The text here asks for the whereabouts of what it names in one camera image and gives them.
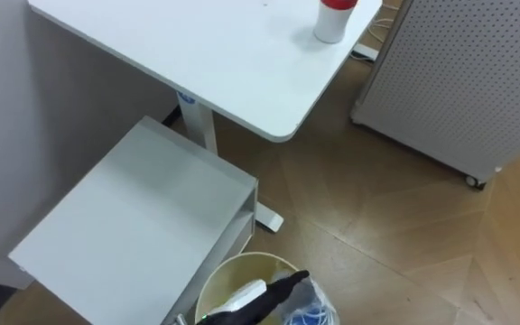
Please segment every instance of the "white bottle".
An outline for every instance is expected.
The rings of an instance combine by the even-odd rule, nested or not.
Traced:
[[[357,0],[320,0],[318,20],[314,26],[316,38],[326,43],[342,41],[356,4]]]

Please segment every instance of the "white cabinet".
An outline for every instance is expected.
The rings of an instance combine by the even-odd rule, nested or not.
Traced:
[[[252,236],[256,184],[144,118],[10,257],[92,324],[168,323]]]

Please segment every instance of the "cable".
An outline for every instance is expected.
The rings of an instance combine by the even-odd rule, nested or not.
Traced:
[[[388,10],[399,10],[400,8],[397,7],[397,6],[394,6],[394,5],[385,5],[383,4],[383,7],[388,9]],[[370,33],[370,35],[372,35],[372,37],[374,37],[377,41],[379,42],[385,42],[385,39],[383,39],[382,37],[378,36],[377,33],[373,32],[372,28],[373,27],[379,27],[379,28],[386,28],[386,29],[389,29],[392,25],[393,25],[393,22],[395,20],[394,19],[391,19],[391,18],[381,18],[381,19],[376,19],[375,21],[373,21],[368,27],[367,27],[367,31]]]

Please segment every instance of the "white desk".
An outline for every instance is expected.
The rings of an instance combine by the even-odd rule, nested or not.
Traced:
[[[216,152],[211,109],[268,140],[292,137],[382,1],[360,0],[344,40],[334,45],[312,35],[318,0],[29,3],[186,94],[179,100],[190,137]],[[258,221],[280,227],[280,216],[264,206],[258,210]]]

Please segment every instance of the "trash can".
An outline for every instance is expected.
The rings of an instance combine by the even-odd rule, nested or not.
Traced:
[[[262,279],[270,283],[273,276],[281,271],[292,274],[298,268],[284,259],[261,252],[250,252],[236,255],[222,263],[208,278],[196,304],[197,323],[214,308],[224,304],[243,285]],[[261,325],[280,325],[280,321],[272,315],[264,319]]]

